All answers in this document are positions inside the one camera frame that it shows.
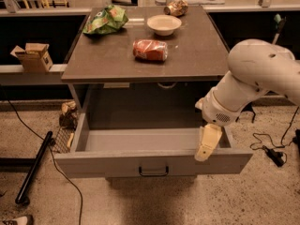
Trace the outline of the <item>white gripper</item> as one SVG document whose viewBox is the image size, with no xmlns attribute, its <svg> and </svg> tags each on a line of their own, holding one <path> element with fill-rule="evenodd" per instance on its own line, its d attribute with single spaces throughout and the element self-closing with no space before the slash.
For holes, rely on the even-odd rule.
<svg viewBox="0 0 300 225">
<path fill-rule="evenodd" d="M 218 102 L 215 91 L 216 88 L 213 87 L 195 103 L 195 107 L 202 111 L 202 118 L 209 123 L 200 127 L 199 145 L 194 156 L 197 161 L 206 161 L 213 154 L 222 136 L 221 127 L 228 126 L 238 116 L 237 112 L 226 109 Z"/>
</svg>

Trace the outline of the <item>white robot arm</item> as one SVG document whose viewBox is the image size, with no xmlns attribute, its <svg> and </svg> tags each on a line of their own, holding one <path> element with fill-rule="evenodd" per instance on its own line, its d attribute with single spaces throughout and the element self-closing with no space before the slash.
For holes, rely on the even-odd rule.
<svg viewBox="0 0 300 225">
<path fill-rule="evenodd" d="M 290 50 L 263 40 L 246 39 L 230 50 L 228 68 L 221 81 L 195 104 L 207 122 L 200 127 L 195 153 L 198 161 L 206 161 L 213 154 L 221 129 L 266 93 L 275 92 L 300 105 L 300 64 Z"/>
</svg>

